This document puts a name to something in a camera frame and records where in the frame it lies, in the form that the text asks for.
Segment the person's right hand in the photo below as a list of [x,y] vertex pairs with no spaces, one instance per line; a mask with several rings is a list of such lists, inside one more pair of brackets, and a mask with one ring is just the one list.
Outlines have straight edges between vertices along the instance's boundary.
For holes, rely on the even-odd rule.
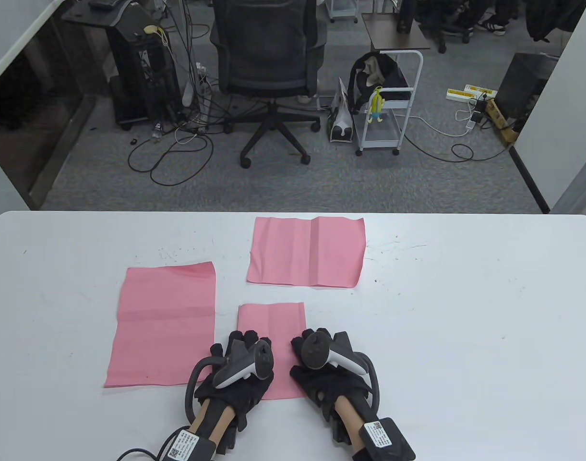
[[365,355],[353,351],[346,331],[331,334],[325,328],[304,330],[290,341],[299,364],[290,377],[321,409],[326,421],[335,414],[336,401],[344,397],[365,422],[378,419],[378,409],[368,397],[376,397],[374,369]]

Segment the person's left hand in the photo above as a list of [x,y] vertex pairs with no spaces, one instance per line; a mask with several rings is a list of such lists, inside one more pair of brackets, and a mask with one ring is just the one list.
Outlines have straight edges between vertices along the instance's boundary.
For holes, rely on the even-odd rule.
[[231,332],[227,347],[213,344],[210,355],[192,369],[185,393],[185,411],[190,424],[196,419],[193,402],[213,408],[221,415],[233,409],[232,424],[239,432],[247,425],[250,412],[268,391],[275,377],[271,340],[254,330]]

